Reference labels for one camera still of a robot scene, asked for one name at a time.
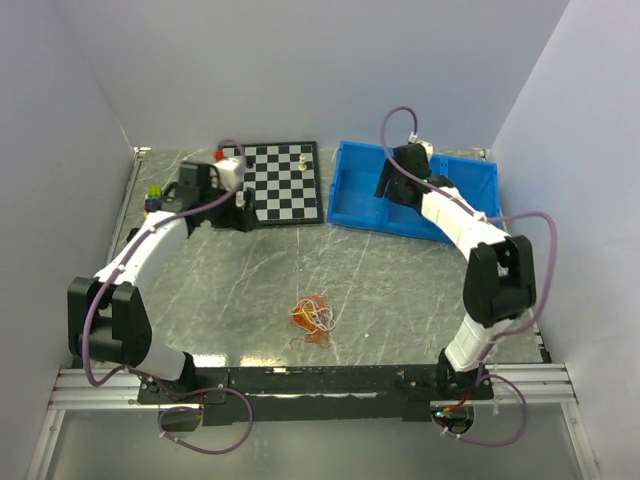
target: green object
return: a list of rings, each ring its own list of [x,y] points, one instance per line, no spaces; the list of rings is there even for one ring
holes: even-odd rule
[[[151,185],[147,190],[147,198],[156,199],[162,196],[162,187],[160,185]]]

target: cable tie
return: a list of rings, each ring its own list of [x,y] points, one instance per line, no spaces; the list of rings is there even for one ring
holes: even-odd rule
[[[484,212],[474,212],[473,219],[476,220],[477,222],[486,222],[487,214]]]

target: chessboard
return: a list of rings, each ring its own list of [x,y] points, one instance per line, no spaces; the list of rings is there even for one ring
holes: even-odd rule
[[[256,192],[259,226],[322,223],[318,148],[315,142],[244,145],[244,189]],[[223,148],[226,157],[238,155]],[[301,171],[300,155],[306,170]]]

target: chess piece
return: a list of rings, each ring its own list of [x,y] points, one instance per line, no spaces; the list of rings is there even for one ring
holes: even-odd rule
[[[304,172],[307,169],[307,159],[304,156],[304,153],[298,157],[298,170]]]

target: gray table surface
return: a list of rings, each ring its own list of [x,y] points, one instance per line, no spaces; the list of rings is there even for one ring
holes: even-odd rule
[[[325,211],[334,152],[319,151]],[[151,150],[140,160],[116,251],[143,221],[147,188],[166,185],[185,159],[210,161],[211,152]],[[434,363],[464,316],[465,269],[449,245],[328,223],[250,233],[203,226],[144,301],[154,335],[200,366]],[[301,331],[288,310],[323,292],[338,319],[331,348],[291,348]],[[504,340],[493,359],[540,362],[533,332]]]

